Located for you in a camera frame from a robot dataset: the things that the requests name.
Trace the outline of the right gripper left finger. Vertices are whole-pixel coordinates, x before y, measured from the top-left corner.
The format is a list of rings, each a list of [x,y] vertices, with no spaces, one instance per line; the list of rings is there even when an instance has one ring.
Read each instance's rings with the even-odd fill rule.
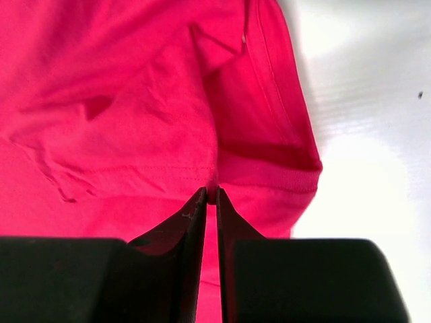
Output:
[[[207,191],[124,242],[1,238],[2,322],[194,322]]]

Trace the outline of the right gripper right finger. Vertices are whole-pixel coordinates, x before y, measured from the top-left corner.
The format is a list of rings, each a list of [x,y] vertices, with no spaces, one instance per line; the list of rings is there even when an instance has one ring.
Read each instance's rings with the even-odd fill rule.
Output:
[[[224,322],[408,322],[387,259],[365,239],[274,239],[216,197]]]

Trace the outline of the magenta t shirt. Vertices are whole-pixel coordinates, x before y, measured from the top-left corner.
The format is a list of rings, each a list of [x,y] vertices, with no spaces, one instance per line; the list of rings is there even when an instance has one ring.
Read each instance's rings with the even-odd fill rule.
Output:
[[[1,2],[1,238],[130,242],[205,188],[194,322],[224,322],[218,189],[289,239],[321,170],[276,1]]]

